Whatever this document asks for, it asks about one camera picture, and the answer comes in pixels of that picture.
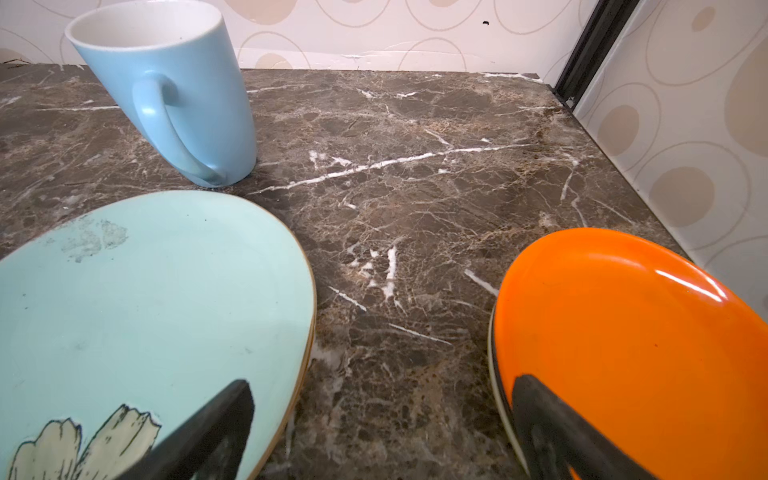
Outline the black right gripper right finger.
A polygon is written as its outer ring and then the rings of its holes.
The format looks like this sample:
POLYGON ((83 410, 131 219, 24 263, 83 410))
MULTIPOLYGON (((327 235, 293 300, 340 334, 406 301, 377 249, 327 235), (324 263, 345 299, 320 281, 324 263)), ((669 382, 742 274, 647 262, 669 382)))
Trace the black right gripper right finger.
POLYGON ((532 479, 652 479, 533 375, 515 379, 512 414, 532 479))

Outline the light blue ceramic mug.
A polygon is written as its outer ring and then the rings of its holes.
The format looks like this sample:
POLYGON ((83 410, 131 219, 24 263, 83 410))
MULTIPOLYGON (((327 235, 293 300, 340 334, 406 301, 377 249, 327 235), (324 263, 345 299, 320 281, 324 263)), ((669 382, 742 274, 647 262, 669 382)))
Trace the light blue ceramic mug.
POLYGON ((129 1, 65 29, 152 147, 196 185, 220 188, 257 160, 251 106, 222 13, 202 1, 129 1))

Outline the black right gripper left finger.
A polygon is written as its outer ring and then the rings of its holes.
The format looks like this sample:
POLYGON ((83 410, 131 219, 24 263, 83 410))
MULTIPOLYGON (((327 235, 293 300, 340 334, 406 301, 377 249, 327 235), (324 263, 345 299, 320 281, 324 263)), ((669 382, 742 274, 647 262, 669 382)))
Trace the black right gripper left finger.
POLYGON ((235 380, 120 477, 234 479, 254 411, 248 382, 235 380))

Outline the mint green flower plate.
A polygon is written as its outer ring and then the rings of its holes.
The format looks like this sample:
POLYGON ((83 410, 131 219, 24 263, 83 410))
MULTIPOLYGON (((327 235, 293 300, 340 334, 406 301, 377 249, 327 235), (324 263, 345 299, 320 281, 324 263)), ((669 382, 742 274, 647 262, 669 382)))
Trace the mint green flower plate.
POLYGON ((108 479, 236 380, 255 406, 237 475, 274 450, 316 323, 295 235, 245 199, 122 200, 1 262, 1 475, 108 479))

